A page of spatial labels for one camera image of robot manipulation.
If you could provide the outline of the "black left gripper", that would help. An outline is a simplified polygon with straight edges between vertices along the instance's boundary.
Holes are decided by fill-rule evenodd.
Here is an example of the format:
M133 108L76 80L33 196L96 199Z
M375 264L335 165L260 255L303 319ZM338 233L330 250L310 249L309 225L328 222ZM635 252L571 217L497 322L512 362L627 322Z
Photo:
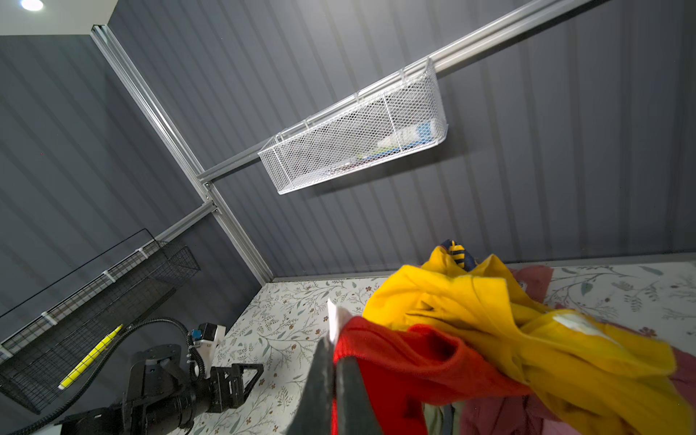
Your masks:
M264 373L263 364L212 367L208 379L197 382L197 398L205 413L224 413L245 404Z

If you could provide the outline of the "red cloth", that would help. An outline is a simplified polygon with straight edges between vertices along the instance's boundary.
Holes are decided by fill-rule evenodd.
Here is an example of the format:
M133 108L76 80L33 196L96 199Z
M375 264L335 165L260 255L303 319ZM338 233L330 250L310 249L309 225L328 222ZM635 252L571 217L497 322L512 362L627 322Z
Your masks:
M531 393L460 338L424 324L393 331L356 316L343 327L333 361L348 357L358 362L385 434L425 434L425 403L442 406Z

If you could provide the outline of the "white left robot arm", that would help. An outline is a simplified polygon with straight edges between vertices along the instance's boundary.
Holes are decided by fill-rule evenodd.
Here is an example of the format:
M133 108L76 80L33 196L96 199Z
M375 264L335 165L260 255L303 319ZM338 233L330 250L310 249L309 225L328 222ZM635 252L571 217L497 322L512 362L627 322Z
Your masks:
M163 344L136 353L127 391L116 404L67 416L62 434L168 434L193 428L203 413L241 407L264 373L262 364L213 367L194 381L181 368L181 347Z

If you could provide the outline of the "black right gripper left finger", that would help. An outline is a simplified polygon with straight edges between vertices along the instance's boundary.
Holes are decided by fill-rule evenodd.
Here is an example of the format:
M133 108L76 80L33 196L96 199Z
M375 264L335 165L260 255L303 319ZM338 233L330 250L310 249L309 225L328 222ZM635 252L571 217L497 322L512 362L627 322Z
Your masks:
M317 344L297 412L286 434L331 434L334 395L334 346L326 335Z

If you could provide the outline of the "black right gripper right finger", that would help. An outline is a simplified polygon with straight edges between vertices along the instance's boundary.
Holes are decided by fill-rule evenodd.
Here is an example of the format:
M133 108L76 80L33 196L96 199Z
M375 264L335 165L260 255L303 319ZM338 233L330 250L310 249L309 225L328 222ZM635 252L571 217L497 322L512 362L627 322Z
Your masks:
M336 365L336 427L340 435L382 434L382 427L369 399L364 379L354 357Z

